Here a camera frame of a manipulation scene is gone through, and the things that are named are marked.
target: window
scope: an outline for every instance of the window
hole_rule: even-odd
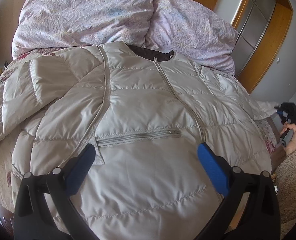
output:
[[[275,0],[249,0],[237,26],[238,39],[232,51],[238,76],[255,52],[275,8]]]

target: wooden frame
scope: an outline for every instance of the wooden frame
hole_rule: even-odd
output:
[[[213,10],[217,0],[194,0]],[[249,0],[242,0],[232,23],[236,28],[245,13]],[[275,0],[276,6],[273,11],[268,27],[257,46],[251,59],[238,76],[239,82],[251,93],[260,80],[263,78],[268,68],[275,59],[288,32],[288,28],[293,16],[293,8],[289,0]]]

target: blue gripper pad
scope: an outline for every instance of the blue gripper pad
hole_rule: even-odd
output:
[[[88,171],[96,159],[96,149],[92,144],[87,144],[78,157],[76,163],[65,178],[66,196],[77,194]]]
[[[199,145],[197,154],[199,161],[217,192],[226,197],[229,193],[229,178],[217,162],[217,160],[222,157],[216,156],[206,143],[201,143]]]

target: person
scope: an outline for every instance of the person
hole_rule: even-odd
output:
[[[281,217],[281,239],[296,223],[296,125],[285,122],[280,134],[287,129],[293,130],[293,136],[285,147],[286,159],[275,171]]]

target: metal screw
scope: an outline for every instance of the metal screw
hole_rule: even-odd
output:
[[[61,172],[61,168],[54,168],[53,170],[52,170],[52,173],[54,174],[54,175],[57,175],[57,174],[59,174]]]
[[[263,175],[264,177],[268,178],[270,176],[269,172],[268,171],[263,171]]]
[[[26,172],[26,173],[24,174],[24,178],[25,178],[25,179],[28,179],[28,178],[31,177],[31,175],[32,175],[32,173],[28,171],[28,172]]]
[[[234,166],[234,167],[232,167],[232,171],[234,173],[240,173],[241,172],[241,168],[239,168],[238,166]]]

